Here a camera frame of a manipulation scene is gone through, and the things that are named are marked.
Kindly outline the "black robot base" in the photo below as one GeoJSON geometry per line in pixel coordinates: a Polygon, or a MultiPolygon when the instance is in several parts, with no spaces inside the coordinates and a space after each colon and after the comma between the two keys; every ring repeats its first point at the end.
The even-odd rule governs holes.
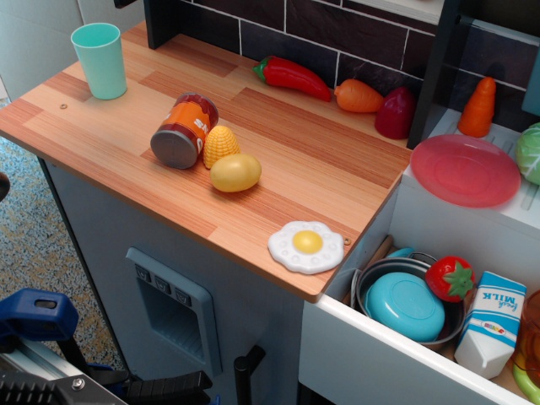
{"type": "Polygon", "coordinates": [[[47,380],[22,371],[1,372],[2,404],[219,404],[205,392],[203,373],[153,381],[130,381],[120,394],[86,375],[47,380]]]}

